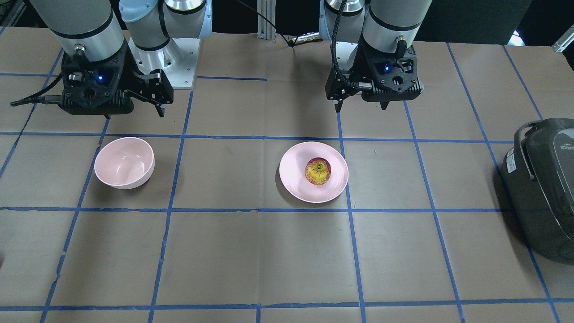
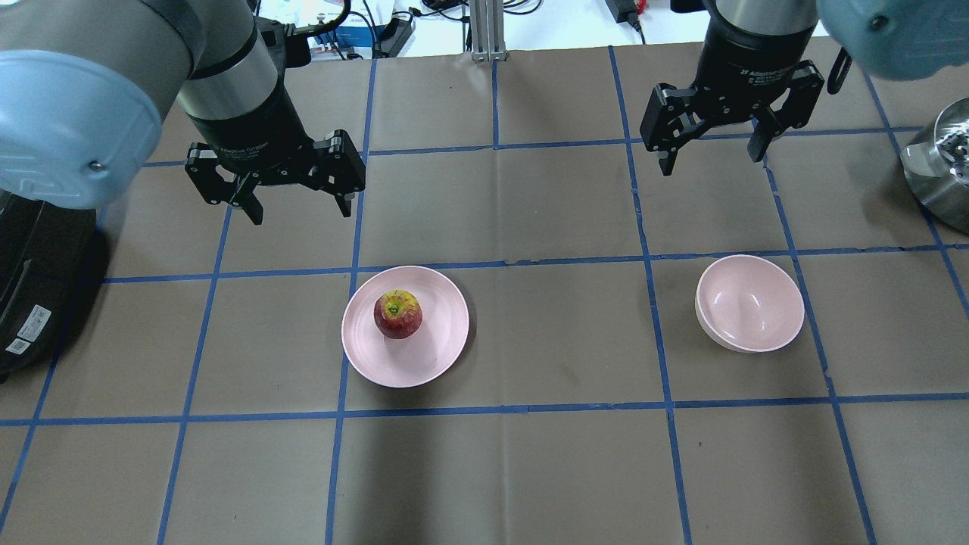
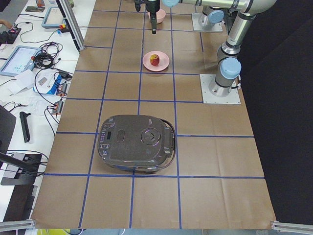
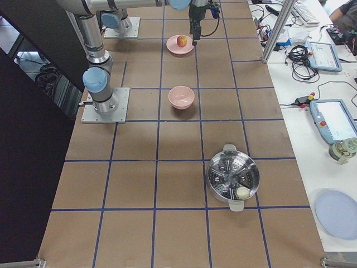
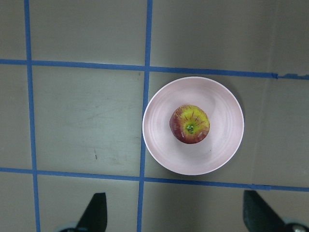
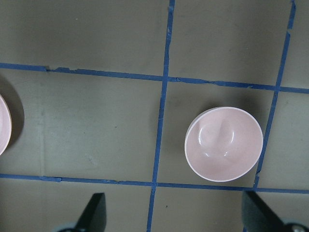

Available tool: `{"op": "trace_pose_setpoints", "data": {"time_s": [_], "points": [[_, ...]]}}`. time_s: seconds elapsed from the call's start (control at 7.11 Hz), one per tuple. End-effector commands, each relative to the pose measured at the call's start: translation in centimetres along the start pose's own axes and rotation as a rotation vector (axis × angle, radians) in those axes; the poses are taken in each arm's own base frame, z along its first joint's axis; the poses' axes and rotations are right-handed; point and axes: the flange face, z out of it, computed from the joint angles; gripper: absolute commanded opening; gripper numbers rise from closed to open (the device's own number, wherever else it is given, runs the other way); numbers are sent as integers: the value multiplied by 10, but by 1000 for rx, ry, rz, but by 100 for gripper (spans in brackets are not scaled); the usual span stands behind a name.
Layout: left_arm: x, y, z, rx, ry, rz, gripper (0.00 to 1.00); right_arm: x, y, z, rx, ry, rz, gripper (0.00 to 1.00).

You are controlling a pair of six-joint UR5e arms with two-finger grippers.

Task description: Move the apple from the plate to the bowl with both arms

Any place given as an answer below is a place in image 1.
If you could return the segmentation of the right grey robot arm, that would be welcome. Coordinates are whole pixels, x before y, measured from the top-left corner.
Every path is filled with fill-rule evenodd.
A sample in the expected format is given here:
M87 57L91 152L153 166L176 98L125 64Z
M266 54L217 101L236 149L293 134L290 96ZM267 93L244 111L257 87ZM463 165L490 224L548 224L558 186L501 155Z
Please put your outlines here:
M45 89L14 101L57 105L74 116L133 112L133 100L159 117L175 89L192 88L200 40L213 30L210 0L33 0L64 50L61 71Z

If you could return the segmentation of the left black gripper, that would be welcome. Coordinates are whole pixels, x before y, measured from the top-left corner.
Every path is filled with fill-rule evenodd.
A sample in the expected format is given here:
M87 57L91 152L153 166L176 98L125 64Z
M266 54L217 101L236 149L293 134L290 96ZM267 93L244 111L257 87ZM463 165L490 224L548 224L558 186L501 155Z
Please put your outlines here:
M330 44L332 68L326 82L326 98L333 102L336 113L340 113L343 101L347 97L354 96L362 91L371 91L373 84L371 80L363 76L357 76L353 79L353 67L349 72L339 70L338 62L335 58L335 45L336 42ZM381 110L387 110L389 104L389 101L380 102Z

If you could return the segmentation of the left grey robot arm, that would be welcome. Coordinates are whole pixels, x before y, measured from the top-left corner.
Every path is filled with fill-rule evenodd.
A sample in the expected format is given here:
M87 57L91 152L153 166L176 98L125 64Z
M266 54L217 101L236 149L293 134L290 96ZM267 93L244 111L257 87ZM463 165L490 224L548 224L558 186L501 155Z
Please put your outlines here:
M413 41L430 0L322 0L319 32L330 41L332 68L325 85L335 110L356 94L386 109L424 90Z

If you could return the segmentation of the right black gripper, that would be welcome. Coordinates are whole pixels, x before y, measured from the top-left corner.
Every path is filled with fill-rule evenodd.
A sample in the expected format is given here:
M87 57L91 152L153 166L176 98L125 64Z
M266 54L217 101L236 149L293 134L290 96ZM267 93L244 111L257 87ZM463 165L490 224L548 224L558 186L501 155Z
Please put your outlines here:
M117 53L119 58L117 96L146 98L155 106L158 116L164 118L165 106L174 102L174 88L165 71L157 68L144 75L139 70L138 63L127 44L121 45ZM111 119L109 114L104 116L106 119Z

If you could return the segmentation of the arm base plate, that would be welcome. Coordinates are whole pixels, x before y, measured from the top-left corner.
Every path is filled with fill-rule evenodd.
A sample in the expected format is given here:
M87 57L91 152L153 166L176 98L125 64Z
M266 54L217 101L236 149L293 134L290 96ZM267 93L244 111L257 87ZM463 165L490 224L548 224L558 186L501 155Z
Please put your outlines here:
M128 43L139 70L150 74L152 70L162 69L172 88L192 90L196 78L197 61L201 39L178 38L155 51L138 48L133 39Z
M336 42L335 45L335 58L339 66L339 70L349 72L354 64L358 43L350 42Z

